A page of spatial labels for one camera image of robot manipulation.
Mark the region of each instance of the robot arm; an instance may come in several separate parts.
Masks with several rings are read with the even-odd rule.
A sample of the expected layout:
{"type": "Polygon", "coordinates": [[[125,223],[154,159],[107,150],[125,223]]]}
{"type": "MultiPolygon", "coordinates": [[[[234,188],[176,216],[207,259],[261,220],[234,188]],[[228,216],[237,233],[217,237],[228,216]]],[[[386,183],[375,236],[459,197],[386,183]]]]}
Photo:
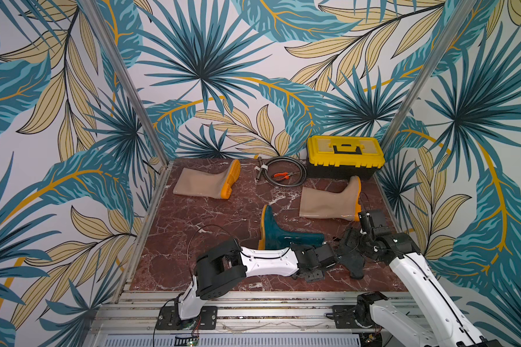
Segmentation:
{"type": "MultiPolygon", "coordinates": [[[[194,319],[208,300],[228,293],[246,277],[272,274],[315,281],[323,279],[323,272],[338,263],[345,265],[352,276],[362,276],[361,269],[352,267],[362,268],[359,259],[363,255],[390,266],[413,295],[432,332],[400,313],[380,292],[357,297],[350,313],[357,325],[369,328],[378,324],[408,347],[501,347],[497,340],[486,341],[463,315],[408,234],[392,234],[368,213],[360,217],[362,229],[346,236],[338,255],[327,244],[254,250],[239,246],[234,239],[216,246],[198,258],[193,280],[175,305],[179,318],[194,319]]],[[[334,319],[339,320],[342,314],[334,313],[334,319]]]]}

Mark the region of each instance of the toolbox handle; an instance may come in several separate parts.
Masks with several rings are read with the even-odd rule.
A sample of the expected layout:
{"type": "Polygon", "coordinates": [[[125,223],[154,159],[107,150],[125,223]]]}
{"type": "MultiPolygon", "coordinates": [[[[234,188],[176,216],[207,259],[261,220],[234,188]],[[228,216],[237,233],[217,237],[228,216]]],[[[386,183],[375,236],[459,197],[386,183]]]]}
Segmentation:
{"type": "MultiPolygon", "coordinates": [[[[351,147],[350,144],[342,144],[342,146],[351,147]]],[[[362,152],[361,152],[361,147],[359,147],[359,146],[355,146],[354,152],[344,152],[344,151],[338,150],[338,146],[334,145],[334,154],[362,154],[362,152]]]]}

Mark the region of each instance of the metal grate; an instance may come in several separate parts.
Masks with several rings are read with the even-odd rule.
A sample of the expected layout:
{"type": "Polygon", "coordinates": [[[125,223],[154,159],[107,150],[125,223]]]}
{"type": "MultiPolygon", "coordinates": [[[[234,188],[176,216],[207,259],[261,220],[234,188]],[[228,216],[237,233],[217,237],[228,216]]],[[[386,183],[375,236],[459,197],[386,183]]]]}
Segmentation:
{"type": "MultiPolygon", "coordinates": [[[[156,335],[154,347],[174,346],[177,335],[156,335]]],[[[201,334],[197,346],[209,347],[360,347],[357,334],[201,334]]],[[[109,335],[103,347],[152,347],[151,335],[109,335]]]]}

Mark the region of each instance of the beige rain boot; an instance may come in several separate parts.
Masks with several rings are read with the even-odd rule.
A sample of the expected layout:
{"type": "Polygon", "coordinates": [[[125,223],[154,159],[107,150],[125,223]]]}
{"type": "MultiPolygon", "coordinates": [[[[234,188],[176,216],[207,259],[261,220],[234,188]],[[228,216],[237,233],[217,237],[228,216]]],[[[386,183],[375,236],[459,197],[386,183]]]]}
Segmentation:
{"type": "Polygon", "coordinates": [[[240,171],[241,165],[237,159],[219,174],[184,168],[175,184],[174,194],[229,199],[232,184],[239,178],[240,171]]]}
{"type": "Polygon", "coordinates": [[[361,180],[357,176],[352,176],[349,179],[349,184],[341,193],[303,187],[299,216],[306,218],[343,218],[358,222],[358,213],[361,212],[360,192],[361,180]]]}

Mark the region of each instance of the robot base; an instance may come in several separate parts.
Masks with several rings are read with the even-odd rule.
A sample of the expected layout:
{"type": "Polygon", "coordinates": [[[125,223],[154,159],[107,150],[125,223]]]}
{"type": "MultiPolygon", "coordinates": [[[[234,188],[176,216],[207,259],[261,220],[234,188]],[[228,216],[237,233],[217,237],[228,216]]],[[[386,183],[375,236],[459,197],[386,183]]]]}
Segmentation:
{"type": "Polygon", "coordinates": [[[193,330],[200,324],[199,330],[214,330],[216,327],[216,306],[203,306],[198,317],[181,320],[178,314],[178,304],[164,307],[160,310],[156,330],[193,330]]]}

